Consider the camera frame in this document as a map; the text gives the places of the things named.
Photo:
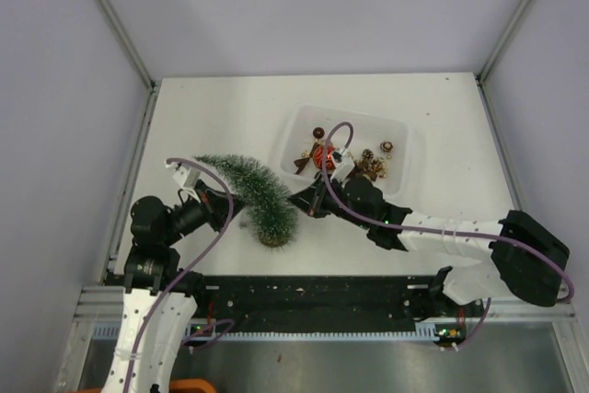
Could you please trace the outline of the small green christmas tree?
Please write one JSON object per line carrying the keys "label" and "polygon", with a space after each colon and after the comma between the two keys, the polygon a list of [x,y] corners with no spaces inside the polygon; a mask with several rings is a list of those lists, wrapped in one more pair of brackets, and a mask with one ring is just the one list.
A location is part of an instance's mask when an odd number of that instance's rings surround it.
{"label": "small green christmas tree", "polygon": [[280,177],[252,156],[203,155],[194,159],[218,171],[245,204],[252,235],[269,249],[281,248],[298,231],[291,192]]}

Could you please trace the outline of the white plastic basket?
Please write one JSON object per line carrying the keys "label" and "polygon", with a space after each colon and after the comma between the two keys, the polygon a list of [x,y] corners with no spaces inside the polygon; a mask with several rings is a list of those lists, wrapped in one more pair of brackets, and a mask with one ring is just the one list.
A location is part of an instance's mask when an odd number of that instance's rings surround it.
{"label": "white plastic basket", "polygon": [[404,121],[350,110],[300,105],[286,124],[280,143],[271,155],[275,168],[297,187],[311,184],[318,168],[308,164],[302,172],[298,172],[295,161],[311,150],[315,142],[312,135],[315,128],[320,127],[329,133],[342,121],[353,126],[353,139],[349,146],[353,158],[360,160],[364,149],[370,149],[375,157],[383,158],[386,175],[378,178],[375,185],[388,199],[400,197],[409,185],[414,145],[414,131]]}

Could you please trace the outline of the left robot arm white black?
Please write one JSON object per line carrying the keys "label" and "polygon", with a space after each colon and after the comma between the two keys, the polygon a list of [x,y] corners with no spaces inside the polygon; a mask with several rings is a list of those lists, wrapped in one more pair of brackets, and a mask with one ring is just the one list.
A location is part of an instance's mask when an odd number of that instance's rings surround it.
{"label": "left robot arm white black", "polygon": [[169,390],[189,321],[209,303],[202,275],[179,268],[174,246],[204,225],[222,232],[244,207],[238,196],[216,191],[201,180],[174,207],[156,196],[133,204],[121,326],[103,391]]}

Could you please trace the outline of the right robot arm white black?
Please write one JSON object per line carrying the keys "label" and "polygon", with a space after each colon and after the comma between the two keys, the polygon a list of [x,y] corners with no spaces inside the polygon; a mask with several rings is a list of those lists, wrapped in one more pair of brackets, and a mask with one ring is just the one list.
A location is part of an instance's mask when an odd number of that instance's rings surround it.
{"label": "right robot arm white black", "polygon": [[441,268],[429,288],[432,309],[443,316],[482,298],[514,295],[528,304],[561,302],[569,249],[529,214],[511,210],[499,220],[436,218],[387,202],[364,178],[340,184],[322,178],[293,194],[290,203],[312,218],[334,215],[365,230],[385,250],[439,253],[470,259]]}

